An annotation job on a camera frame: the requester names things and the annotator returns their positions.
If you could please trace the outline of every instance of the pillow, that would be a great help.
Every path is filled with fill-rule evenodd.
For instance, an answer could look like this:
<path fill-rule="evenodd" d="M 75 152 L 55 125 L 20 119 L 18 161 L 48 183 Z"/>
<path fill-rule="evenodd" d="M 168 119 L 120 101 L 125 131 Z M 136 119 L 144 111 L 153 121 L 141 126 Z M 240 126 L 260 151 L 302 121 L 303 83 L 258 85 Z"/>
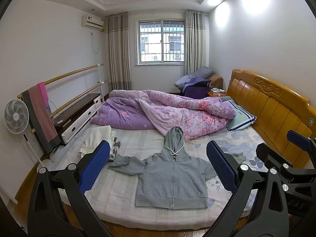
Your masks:
<path fill-rule="evenodd" d="M 248 111 L 238 106 L 234 100 L 228 100 L 224 103 L 229 103 L 229 105 L 235 110 L 236 117 L 227 125 L 229 131 L 242 130 L 249 127 L 251 124 L 255 123 L 257 117 L 250 114 Z"/>
<path fill-rule="evenodd" d="M 181 78 L 179 78 L 175 83 L 174 86 L 177 87 L 180 91 L 182 91 L 184 85 L 189 82 L 194 77 L 189 77 L 188 75 L 185 75 Z"/>
<path fill-rule="evenodd" d="M 224 102 L 224 101 L 232 100 L 233 98 L 231 98 L 230 96 L 222 96 L 222 97 L 219 97 L 219 99 L 221 99 L 222 102 Z"/>
<path fill-rule="evenodd" d="M 211 70 L 206 66 L 203 66 L 203 67 L 199 68 L 197 71 L 193 72 L 193 74 L 191 74 L 191 75 L 193 75 L 194 77 L 208 79 L 210 76 L 212 76 L 214 74 L 215 74 L 214 70 Z"/>

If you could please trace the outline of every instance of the outdoor air conditioner unit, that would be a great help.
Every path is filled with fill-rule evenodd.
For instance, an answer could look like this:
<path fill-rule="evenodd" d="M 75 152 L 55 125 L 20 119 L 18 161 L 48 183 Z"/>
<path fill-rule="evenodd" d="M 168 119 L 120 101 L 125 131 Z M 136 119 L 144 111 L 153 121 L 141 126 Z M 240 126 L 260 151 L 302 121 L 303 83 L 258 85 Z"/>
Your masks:
<path fill-rule="evenodd" d="M 101 31 L 103 28 L 103 21 L 87 15 L 81 18 L 81 26 Z"/>

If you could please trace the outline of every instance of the mattress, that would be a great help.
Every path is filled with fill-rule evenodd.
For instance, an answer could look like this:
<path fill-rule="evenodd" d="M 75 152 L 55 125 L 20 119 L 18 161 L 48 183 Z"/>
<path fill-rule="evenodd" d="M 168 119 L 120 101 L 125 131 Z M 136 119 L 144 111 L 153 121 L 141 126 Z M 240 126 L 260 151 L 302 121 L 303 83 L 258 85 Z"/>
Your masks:
<path fill-rule="evenodd" d="M 64 169 L 70 163 L 80 160 L 78 151 L 91 127 L 87 124 L 64 148 L 64 155 L 54 161 L 55 169 Z M 157 130 L 121 130 L 116 131 L 121 141 L 119 153 L 122 156 L 136 156 L 145 159 L 163 147 L 163 136 Z M 243 153 L 251 169 L 266 172 L 263 162 L 256 157 L 256 147 L 264 142 L 252 128 L 228 132 L 226 129 L 205 135 L 185 143 L 189 155 L 208 160 L 206 145 L 215 140 L 227 153 Z M 204 210 L 164 210 L 135 207 L 135 192 L 138 176 L 127 176 L 108 169 L 106 165 L 100 172 L 93 188 L 85 196 L 100 219 L 130 228 L 151 230 L 200 229 L 210 227 L 227 204 L 231 192 L 224 189 L 220 179 L 214 177 L 206 182 L 208 188 L 208 208 Z M 70 205 L 64 190 L 60 190 L 64 203 Z M 249 214 L 256 191 L 249 196 L 243 216 Z"/>

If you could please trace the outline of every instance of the wooden floor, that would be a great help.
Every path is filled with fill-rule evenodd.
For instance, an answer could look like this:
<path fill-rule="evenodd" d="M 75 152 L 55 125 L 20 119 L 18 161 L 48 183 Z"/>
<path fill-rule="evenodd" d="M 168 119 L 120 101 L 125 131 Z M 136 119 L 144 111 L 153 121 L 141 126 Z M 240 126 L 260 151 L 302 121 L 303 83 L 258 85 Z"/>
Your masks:
<path fill-rule="evenodd" d="M 28 204 L 31 197 L 32 188 L 36 179 L 36 167 L 34 167 L 28 174 L 26 180 L 21 185 L 16 200 L 18 204 L 14 209 L 13 216 L 17 222 L 27 229 L 27 212 Z M 77 228 L 81 228 L 75 213 L 68 205 L 64 205 L 65 212 L 68 216 L 71 224 Z M 246 222 L 246 218 L 238 221 L 235 228 L 242 227 Z M 201 237 L 205 234 L 207 229 L 201 229 L 197 231 L 193 230 L 180 230 L 180 231 L 151 231 L 142 229 L 132 229 L 121 225 L 104 222 L 106 228 L 114 235 L 114 237 Z"/>

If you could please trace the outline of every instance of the brown cushion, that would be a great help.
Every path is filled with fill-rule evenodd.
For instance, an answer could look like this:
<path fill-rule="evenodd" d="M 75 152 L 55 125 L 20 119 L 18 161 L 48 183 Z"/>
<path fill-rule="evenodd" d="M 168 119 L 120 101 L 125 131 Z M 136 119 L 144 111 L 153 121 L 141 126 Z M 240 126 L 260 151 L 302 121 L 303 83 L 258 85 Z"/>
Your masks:
<path fill-rule="evenodd" d="M 212 88 L 218 88 L 223 89 L 223 79 L 217 74 L 214 74 L 209 77 L 209 80 L 211 80 L 211 89 Z"/>

